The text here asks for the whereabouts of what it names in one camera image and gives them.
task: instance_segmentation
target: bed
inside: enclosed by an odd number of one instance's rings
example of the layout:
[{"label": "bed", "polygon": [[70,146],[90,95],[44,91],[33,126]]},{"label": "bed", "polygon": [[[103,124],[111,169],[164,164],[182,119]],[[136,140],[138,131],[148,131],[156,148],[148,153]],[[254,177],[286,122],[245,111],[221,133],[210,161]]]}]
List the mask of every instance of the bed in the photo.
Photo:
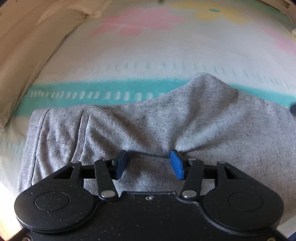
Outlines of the bed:
[{"label": "bed", "polygon": [[[199,72],[286,107],[296,102],[295,25],[272,7],[249,0],[31,1],[33,9],[0,39],[18,36],[0,58],[6,105],[0,108],[0,181],[15,196],[35,109],[144,101]],[[24,6],[9,1],[0,12]],[[36,16],[28,19],[29,12]],[[3,15],[2,25],[9,17]]]}]

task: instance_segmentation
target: dark round object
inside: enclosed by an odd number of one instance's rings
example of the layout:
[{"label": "dark round object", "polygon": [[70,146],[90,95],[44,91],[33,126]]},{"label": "dark round object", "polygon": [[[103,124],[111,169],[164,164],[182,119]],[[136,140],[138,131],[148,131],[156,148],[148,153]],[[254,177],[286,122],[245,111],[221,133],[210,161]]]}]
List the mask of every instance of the dark round object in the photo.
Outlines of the dark round object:
[{"label": "dark round object", "polygon": [[42,193],[35,199],[35,205],[42,211],[57,211],[65,207],[69,202],[67,194],[61,192]]},{"label": "dark round object", "polygon": [[276,226],[284,212],[280,196],[255,180],[228,180],[205,195],[203,206],[213,221],[241,232]]},{"label": "dark round object", "polygon": [[251,192],[236,192],[229,196],[230,206],[243,212],[251,212],[263,205],[262,198]]},{"label": "dark round object", "polygon": [[296,104],[293,104],[291,107],[290,107],[290,112],[293,116],[296,116]]},{"label": "dark round object", "polygon": [[70,180],[41,181],[15,200],[15,213],[23,227],[55,233],[86,219],[94,209],[90,192]]}]

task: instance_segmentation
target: pink flower print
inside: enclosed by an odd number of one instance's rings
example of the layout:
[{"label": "pink flower print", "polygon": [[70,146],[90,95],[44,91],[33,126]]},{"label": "pink flower print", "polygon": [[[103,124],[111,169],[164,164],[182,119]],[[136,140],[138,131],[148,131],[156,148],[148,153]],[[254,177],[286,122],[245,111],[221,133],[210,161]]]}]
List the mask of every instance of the pink flower print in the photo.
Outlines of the pink flower print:
[{"label": "pink flower print", "polygon": [[280,34],[279,32],[266,29],[264,29],[264,32],[275,38],[274,45],[276,48],[285,51],[286,53],[292,52],[296,57],[296,39],[291,33],[285,30],[286,34]]},{"label": "pink flower print", "polygon": [[103,18],[103,24],[94,30],[90,37],[103,34],[114,29],[120,29],[119,34],[124,36],[137,36],[144,28],[155,30],[171,30],[172,23],[185,22],[186,19],[169,14],[171,10],[153,9],[128,9],[119,16]]}]

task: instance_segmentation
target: white object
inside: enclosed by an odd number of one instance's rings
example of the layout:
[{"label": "white object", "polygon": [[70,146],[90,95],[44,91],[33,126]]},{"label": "white object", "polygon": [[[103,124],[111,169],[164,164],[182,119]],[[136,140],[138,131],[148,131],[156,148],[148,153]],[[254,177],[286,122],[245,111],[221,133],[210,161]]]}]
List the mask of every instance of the white object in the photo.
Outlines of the white object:
[{"label": "white object", "polygon": [[293,30],[292,30],[292,35],[293,35],[294,37],[296,37],[296,29],[293,29]]}]

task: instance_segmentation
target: screw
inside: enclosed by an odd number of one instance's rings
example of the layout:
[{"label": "screw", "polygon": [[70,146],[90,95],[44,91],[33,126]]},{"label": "screw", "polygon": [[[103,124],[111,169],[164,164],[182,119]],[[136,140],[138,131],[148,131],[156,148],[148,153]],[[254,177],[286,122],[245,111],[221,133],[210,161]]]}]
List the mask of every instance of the screw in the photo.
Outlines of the screw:
[{"label": "screw", "polygon": [[147,201],[151,201],[153,199],[153,196],[147,196],[147,197],[145,197],[145,200],[147,200]]},{"label": "screw", "polygon": [[104,198],[110,198],[110,197],[114,197],[116,195],[116,193],[112,190],[105,190],[101,192],[101,196]]},{"label": "screw", "polygon": [[31,241],[31,238],[26,236],[22,238],[22,241]]},{"label": "screw", "polygon": [[197,195],[196,191],[193,190],[185,190],[182,192],[184,198],[191,198]]}]

